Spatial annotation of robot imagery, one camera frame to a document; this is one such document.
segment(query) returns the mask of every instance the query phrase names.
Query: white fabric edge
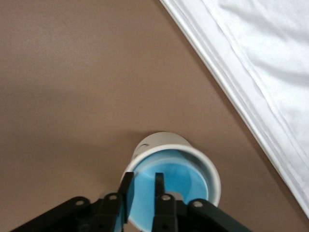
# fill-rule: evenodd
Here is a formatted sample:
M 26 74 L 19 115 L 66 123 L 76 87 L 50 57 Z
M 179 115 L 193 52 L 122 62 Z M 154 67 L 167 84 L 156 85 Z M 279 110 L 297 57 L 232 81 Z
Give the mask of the white fabric edge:
M 232 50 L 228 39 L 224 36 L 222 31 L 220 31 L 220 28 L 216 24 L 211 13 L 208 10 L 203 12 L 205 13 L 204 17 L 207 18 L 207 21 L 211 27 L 211 29 L 207 31 L 207 37 L 205 37 L 199 34 L 201 30 L 195 28 L 195 25 L 190 22 L 189 18 L 186 17 L 186 14 L 183 13 L 186 9 L 184 5 L 180 6 L 180 3 L 175 0 L 161 0 L 161 2 L 182 30 L 190 44 L 196 50 L 200 58 L 203 60 L 204 64 L 210 70 L 227 97 L 230 99 L 248 128 L 253 133 L 256 140 L 265 151 L 269 160 L 272 162 L 303 208 L 304 212 L 309 217 L 309 200 L 307 199 L 302 187 L 295 180 L 297 170 L 295 170 L 294 167 L 290 167 L 288 163 L 281 159 L 281 156 L 286 157 L 288 152 L 292 152 L 293 154 L 297 153 L 297 151 L 290 141 L 289 136 L 286 134 L 284 128 L 273 115 L 273 112 L 271 111 L 265 97 L 259 93 L 259 87 L 254 81 L 252 81 L 252 77 L 243 67 L 242 63 Z M 224 55 L 226 51 L 229 51 L 228 55 L 226 55 L 223 59 L 222 55 Z M 230 69 L 226 65 L 226 59 L 230 59 L 230 62 L 232 61 L 234 64 L 233 69 Z M 244 75 L 246 78 L 243 78 L 241 81 L 244 82 L 244 80 L 246 80 L 250 83 L 242 84 L 239 82 L 237 76 Z M 253 97 L 243 94 L 245 92 L 244 86 L 246 91 L 250 91 Z M 259 104 L 248 105 L 247 103 L 250 102 L 250 100 L 248 101 L 247 99 L 248 97 L 251 99 L 256 99 Z M 265 110 L 264 115 L 259 114 L 257 107 L 263 107 Z M 267 117 L 267 122 L 262 125 L 260 122 L 264 117 Z M 275 129 L 279 138 L 273 137 L 268 129 L 269 127 Z M 289 151 L 281 149 L 279 144 L 283 143 L 286 144 L 285 149 L 288 148 Z

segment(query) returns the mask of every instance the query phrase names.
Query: paper cup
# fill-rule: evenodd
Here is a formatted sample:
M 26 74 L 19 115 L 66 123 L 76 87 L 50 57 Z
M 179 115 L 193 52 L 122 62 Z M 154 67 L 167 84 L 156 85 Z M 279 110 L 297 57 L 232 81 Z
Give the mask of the paper cup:
M 129 219 L 150 232 L 155 212 L 155 173 L 163 173 L 165 190 L 178 192 L 185 204 L 196 198 L 217 206 L 221 195 L 219 174 L 210 159 L 181 136 L 158 132 L 136 147 L 125 172 L 135 173 L 134 200 Z

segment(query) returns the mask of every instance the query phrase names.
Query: white towel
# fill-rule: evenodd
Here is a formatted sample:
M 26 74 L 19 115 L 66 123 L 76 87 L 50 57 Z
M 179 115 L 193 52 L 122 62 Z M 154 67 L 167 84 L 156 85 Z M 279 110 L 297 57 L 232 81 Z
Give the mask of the white towel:
M 161 1 L 309 217 L 309 1 Z

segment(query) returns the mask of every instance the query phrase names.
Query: brown table surface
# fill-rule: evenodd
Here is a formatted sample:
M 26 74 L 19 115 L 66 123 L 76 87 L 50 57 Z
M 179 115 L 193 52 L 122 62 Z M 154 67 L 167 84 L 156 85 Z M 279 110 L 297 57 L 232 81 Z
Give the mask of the brown table surface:
M 2 1 L 0 15 L 0 231 L 117 189 L 135 146 L 157 131 L 210 157 L 219 207 L 253 231 L 309 231 L 158 0 Z

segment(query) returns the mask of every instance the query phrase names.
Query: metal screw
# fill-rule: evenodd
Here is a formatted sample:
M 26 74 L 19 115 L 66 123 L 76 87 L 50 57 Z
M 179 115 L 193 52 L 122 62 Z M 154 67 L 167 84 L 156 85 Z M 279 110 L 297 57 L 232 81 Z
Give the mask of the metal screw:
M 168 195 L 163 195 L 163 196 L 161 197 L 161 199 L 164 200 L 164 201 L 168 201 L 168 200 L 170 200 L 170 196 L 168 196 Z
M 112 196 L 109 197 L 109 199 L 110 199 L 110 200 L 116 200 L 116 199 L 117 199 L 117 196 L 116 196 L 116 195 L 112 195 Z
M 202 203 L 202 202 L 199 202 L 199 201 L 195 201 L 195 202 L 193 202 L 193 206 L 194 206 L 194 207 L 200 208 L 200 207 L 203 206 L 203 203 Z
M 84 204 L 84 201 L 77 201 L 77 202 L 75 203 L 75 205 L 82 205 L 82 204 Z

